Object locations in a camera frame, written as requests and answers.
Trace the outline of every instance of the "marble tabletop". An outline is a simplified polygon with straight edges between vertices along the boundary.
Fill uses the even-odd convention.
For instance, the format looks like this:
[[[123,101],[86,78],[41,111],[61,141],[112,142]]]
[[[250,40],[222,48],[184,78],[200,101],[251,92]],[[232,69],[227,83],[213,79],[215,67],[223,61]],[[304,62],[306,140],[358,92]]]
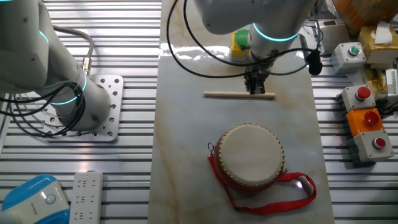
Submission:
[[[276,93],[274,100],[205,98],[204,91],[245,91],[244,78],[200,78],[175,63],[165,38],[172,3],[173,0],[162,1],[148,223],[334,223],[308,69],[269,77],[266,90]],[[183,23],[182,3],[178,3],[170,26],[172,45],[182,63],[207,75],[241,73],[242,68],[222,64],[195,45]],[[209,33],[193,1],[188,2],[188,20],[207,49],[228,59],[231,34]],[[313,46],[311,35],[303,30],[301,33]],[[299,46],[296,39],[292,47]],[[289,72],[303,63],[302,53],[294,52],[279,58],[273,71]],[[233,209],[207,160],[207,144],[217,142],[226,130],[239,123],[261,124],[275,133],[284,146],[285,167],[289,172],[309,175],[317,186],[317,197],[310,205],[264,217]],[[232,193],[238,205],[258,207],[305,198],[306,186],[305,182],[293,181],[275,184],[258,195]]]

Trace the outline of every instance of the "drum head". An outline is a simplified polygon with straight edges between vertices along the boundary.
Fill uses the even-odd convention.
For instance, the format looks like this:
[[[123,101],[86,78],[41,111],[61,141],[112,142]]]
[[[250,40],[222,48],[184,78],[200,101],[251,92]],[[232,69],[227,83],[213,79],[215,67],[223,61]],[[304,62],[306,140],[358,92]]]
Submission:
[[[276,180],[283,169],[279,140],[262,126],[244,124],[220,141],[219,160],[224,172],[243,185],[264,185]]]

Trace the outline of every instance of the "power strip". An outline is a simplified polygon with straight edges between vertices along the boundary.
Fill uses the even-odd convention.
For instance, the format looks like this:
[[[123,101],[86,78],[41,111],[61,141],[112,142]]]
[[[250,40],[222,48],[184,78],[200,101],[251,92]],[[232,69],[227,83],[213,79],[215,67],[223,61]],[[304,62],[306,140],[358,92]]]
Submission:
[[[75,174],[69,224],[99,224],[103,175],[101,172]]]

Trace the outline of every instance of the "wooden stick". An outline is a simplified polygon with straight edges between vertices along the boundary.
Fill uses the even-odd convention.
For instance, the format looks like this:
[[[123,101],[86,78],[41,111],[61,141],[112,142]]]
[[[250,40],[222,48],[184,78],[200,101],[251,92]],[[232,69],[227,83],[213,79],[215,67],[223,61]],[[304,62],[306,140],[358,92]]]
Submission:
[[[250,93],[243,92],[203,92],[204,96],[213,96],[213,97],[238,97],[238,98],[275,98],[275,93],[264,93],[264,94],[255,94],[250,95]]]

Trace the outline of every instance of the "metal bracket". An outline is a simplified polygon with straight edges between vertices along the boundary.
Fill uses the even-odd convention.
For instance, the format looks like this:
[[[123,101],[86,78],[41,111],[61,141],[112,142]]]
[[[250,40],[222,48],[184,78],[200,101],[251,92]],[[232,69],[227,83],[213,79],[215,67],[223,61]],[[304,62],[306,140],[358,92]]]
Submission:
[[[56,136],[53,138],[44,138],[48,142],[112,142],[118,137],[119,117],[123,96],[123,77],[120,75],[92,75],[91,80],[105,88],[111,97],[112,107],[108,117],[96,129],[87,132],[69,131],[66,136]],[[49,113],[56,114],[55,109],[49,106]],[[45,122],[55,126],[63,124],[58,118],[47,115]],[[58,129],[52,126],[44,126],[45,132],[57,132]]]

